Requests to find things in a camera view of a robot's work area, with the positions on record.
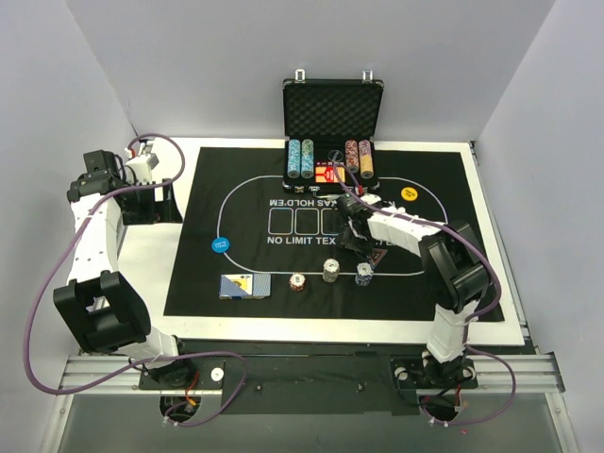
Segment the red poker chip stack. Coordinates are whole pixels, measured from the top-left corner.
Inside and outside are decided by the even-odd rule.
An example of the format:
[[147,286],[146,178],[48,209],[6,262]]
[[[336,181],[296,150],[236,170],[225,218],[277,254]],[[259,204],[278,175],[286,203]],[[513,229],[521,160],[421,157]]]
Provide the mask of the red poker chip stack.
[[289,287],[294,292],[301,292],[305,289],[306,277],[300,273],[293,273],[289,278]]

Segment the grey poker chip stack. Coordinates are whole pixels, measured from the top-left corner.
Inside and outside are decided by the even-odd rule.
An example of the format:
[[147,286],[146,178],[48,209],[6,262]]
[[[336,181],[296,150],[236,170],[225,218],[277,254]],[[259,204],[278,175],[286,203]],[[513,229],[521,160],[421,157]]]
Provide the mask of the grey poker chip stack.
[[340,274],[340,263],[335,259],[327,259],[323,264],[323,280],[333,283]]

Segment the blue small blind button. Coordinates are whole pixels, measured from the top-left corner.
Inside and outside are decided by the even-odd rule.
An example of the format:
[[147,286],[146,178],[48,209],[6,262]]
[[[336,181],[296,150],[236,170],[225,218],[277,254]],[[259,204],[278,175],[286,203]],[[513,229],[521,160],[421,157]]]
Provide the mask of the blue small blind button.
[[219,236],[211,242],[211,250],[216,254],[225,254],[230,248],[230,240],[227,237]]

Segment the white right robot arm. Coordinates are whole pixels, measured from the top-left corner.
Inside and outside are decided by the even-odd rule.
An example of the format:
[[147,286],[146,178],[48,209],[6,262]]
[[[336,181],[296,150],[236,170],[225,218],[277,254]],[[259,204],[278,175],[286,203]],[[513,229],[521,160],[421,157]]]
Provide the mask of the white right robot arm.
[[476,309],[491,287],[500,289],[473,228],[411,215],[378,195],[349,193],[336,198],[344,220],[337,243],[369,258],[380,244],[397,246],[418,257],[428,278],[434,320],[422,361],[424,380],[442,386],[455,376]]

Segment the yellow big blind button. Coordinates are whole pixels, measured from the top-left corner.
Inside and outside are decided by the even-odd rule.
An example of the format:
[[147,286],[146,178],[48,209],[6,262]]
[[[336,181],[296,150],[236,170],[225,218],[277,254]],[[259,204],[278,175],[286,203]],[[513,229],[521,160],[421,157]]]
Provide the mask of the yellow big blind button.
[[408,201],[408,202],[413,202],[418,198],[419,193],[413,187],[404,187],[401,190],[400,195],[403,200]]

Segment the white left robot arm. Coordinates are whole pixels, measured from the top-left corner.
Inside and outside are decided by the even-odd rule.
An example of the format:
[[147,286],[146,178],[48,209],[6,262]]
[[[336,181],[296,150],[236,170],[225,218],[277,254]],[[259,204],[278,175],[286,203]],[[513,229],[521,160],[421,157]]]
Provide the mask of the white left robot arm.
[[67,197],[80,236],[67,283],[54,290],[53,301],[84,352],[121,353],[136,361],[169,357],[160,376],[181,389],[193,380],[193,363],[178,356],[176,337],[152,326],[142,297],[118,269],[118,257],[127,227],[180,223],[182,216],[171,186],[161,201],[141,184],[135,192],[104,198],[128,186],[115,170],[100,169],[71,183]]

